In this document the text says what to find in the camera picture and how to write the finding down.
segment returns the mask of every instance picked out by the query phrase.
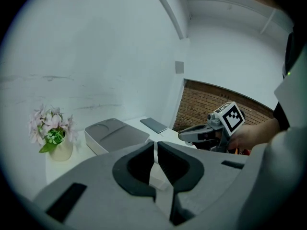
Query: white ceiling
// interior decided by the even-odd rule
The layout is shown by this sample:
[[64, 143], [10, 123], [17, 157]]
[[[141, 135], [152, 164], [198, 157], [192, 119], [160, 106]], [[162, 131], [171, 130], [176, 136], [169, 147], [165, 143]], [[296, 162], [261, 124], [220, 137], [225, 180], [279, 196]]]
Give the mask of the white ceiling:
[[[200, 4], [199, 3], [200, 1], [218, 1], [218, 2], [223, 2], [223, 3], [226, 2], [228, 4], [233, 4], [233, 5], [239, 5], [241, 7], [251, 10], [251, 13], [257, 12], [266, 18], [269, 18], [273, 11], [271, 7], [258, 3], [254, 0], [188, 0], [188, 3], [190, 5], [194, 4], [193, 6], [190, 6], [190, 13], [192, 16], [207, 15], [206, 10], [203, 10], [203, 14], [201, 14], [200, 9], [195, 10], [195, 4]], [[292, 31], [293, 23], [290, 20], [290, 18], [282, 11], [277, 11], [272, 21], [275, 22], [280, 27], [282, 27], [287, 33]]]

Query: brick wall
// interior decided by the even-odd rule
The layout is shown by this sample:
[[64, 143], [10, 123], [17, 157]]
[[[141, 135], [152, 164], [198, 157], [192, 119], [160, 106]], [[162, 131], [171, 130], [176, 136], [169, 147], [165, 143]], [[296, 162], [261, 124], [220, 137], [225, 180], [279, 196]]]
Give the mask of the brick wall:
[[245, 113], [245, 124], [256, 125], [273, 118], [273, 111], [240, 94], [209, 84], [187, 81], [180, 102], [174, 130], [207, 122], [212, 113], [227, 101], [234, 101]]

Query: white vase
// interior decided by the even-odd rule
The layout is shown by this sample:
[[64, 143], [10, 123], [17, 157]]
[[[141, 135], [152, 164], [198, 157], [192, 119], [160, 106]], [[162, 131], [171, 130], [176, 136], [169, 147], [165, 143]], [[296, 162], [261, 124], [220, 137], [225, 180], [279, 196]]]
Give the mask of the white vase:
[[66, 161], [71, 157], [72, 148], [73, 143], [64, 138], [64, 140], [50, 151], [49, 154], [54, 161]]

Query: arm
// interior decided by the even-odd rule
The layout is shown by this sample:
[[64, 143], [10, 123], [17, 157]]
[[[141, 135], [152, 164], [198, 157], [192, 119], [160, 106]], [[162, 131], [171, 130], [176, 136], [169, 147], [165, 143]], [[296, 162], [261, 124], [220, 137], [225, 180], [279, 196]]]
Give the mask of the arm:
[[248, 149], [269, 142], [277, 133], [280, 126], [276, 118], [265, 121], [258, 125], [243, 125], [232, 137], [228, 149]]

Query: green leaf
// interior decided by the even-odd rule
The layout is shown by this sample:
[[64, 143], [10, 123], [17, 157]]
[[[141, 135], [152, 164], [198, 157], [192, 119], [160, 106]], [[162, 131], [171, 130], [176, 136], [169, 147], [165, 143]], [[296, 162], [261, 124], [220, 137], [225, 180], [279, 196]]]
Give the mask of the green leaf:
[[42, 149], [39, 151], [39, 153], [44, 153], [44, 152], [49, 152], [52, 151], [53, 149], [55, 149], [57, 147], [57, 144], [53, 144], [53, 143], [46, 143]]

